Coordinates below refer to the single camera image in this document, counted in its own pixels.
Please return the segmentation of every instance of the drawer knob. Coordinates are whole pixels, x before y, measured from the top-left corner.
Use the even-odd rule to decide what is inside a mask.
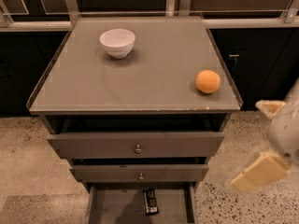
[[[135,150],[134,150],[134,153],[135,153],[135,154],[140,154],[140,153],[142,153],[142,149],[141,149],[141,146],[140,146],[140,145],[136,145],[136,148],[135,148]]]
[[[144,180],[144,176],[143,176],[142,173],[139,174],[138,180],[139,180],[139,181],[143,181],[143,180]]]

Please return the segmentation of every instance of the closed drawer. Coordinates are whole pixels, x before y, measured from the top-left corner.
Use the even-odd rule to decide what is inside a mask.
[[[61,133],[48,141],[67,159],[211,157],[223,137],[213,132]]]
[[[146,216],[143,190],[154,189],[159,213]],[[93,184],[87,224],[198,223],[191,183]]]
[[[188,165],[93,165],[71,169],[84,183],[108,182],[199,182],[208,170],[205,164]]]

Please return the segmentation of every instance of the white bowl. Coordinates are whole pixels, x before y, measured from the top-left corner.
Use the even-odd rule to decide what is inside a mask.
[[[114,58],[126,57],[135,43],[135,35],[125,29],[109,30],[100,36],[104,50]]]

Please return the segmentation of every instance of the speckled floor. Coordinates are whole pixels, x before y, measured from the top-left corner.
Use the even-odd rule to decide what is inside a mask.
[[[196,192],[199,223],[299,223],[299,173],[248,194],[228,180],[253,151],[266,150],[269,120],[233,114]],[[39,118],[0,119],[0,224],[84,223],[88,193],[46,141]]]

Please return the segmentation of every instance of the black cabinet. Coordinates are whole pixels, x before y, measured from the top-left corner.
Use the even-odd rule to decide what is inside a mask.
[[[284,99],[299,76],[299,29],[218,29],[212,34],[243,110],[254,109],[261,99]]]
[[[0,34],[0,115],[29,115],[26,102],[65,34]]]

